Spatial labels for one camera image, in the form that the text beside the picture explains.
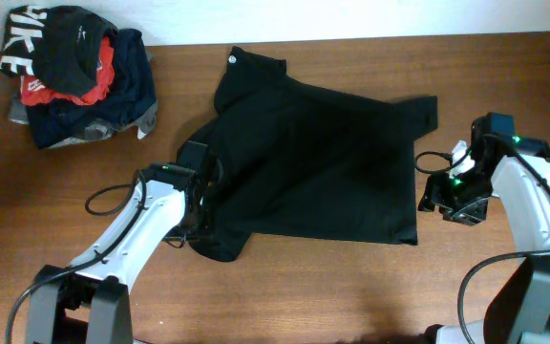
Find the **black t-shirt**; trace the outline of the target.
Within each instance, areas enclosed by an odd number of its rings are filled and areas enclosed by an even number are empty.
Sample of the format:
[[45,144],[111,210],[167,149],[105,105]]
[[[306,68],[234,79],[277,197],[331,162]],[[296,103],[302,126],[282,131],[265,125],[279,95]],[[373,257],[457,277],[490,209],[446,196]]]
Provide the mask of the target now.
[[239,258],[254,233],[414,246],[414,145],[434,96],[379,101],[302,83],[282,59],[234,47],[216,117],[193,135],[216,157],[198,254]]

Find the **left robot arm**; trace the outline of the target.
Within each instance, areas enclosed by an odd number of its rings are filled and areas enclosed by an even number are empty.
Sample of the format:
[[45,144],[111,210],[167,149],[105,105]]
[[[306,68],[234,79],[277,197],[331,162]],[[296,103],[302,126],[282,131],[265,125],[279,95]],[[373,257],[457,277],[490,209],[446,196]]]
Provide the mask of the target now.
[[203,195],[218,173],[204,143],[187,141],[176,161],[134,174],[103,234],[65,268],[43,267],[21,296],[28,343],[134,343],[130,292],[158,248],[206,239]]

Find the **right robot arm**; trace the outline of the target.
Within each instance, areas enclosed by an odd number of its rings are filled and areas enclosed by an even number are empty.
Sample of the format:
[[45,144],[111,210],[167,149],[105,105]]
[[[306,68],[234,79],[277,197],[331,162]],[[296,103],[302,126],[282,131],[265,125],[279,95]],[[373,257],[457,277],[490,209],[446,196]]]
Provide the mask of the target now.
[[[472,124],[470,141],[443,154],[449,166],[428,172],[421,211],[438,210],[444,220],[477,225],[488,203],[504,206],[516,249],[487,258],[464,276],[452,326],[434,325],[429,343],[550,343],[550,146],[519,136],[512,117],[489,113]],[[518,268],[487,308],[468,322],[464,297],[472,277],[494,263],[517,260]]]

